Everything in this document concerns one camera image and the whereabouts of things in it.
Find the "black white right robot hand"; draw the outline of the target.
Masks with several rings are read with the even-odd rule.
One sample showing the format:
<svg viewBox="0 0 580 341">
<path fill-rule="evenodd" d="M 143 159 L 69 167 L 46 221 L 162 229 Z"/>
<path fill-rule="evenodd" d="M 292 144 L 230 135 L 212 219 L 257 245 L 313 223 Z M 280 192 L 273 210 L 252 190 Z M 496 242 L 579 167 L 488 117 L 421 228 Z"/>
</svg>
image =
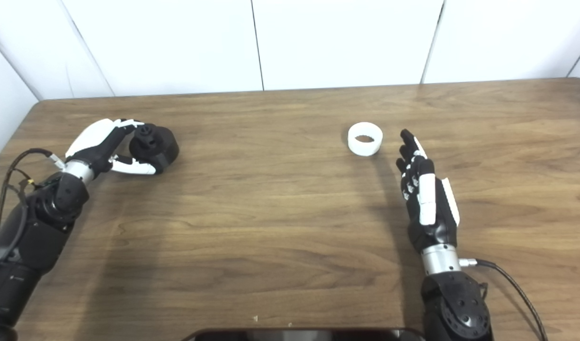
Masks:
<svg viewBox="0 0 580 341">
<path fill-rule="evenodd" d="M 418 252 L 438 244 L 458 245 L 460 216 L 448 178 L 436 175 L 435 164 L 419 140 L 408 129 L 396 166 L 401 173 L 401 190 L 409 216 L 409 240 Z"/>
</svg>

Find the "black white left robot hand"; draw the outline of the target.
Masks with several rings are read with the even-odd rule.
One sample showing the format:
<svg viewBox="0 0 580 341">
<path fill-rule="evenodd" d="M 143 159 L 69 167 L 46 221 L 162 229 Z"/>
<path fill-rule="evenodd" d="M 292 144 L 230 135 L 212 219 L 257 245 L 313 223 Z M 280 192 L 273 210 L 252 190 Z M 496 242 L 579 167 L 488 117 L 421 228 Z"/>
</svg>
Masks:
<svg viewBox="0 0 580 341">
<path fill-rule="evenodd" d="M 101 119 L 80 133 L 65 153 L 64 173 L 89 184 L 101 173 L 114 171 L 154 175 L 155 166 L 116 153 L 126 136 L 145 123 L 134 119 Z"/>
</svg>

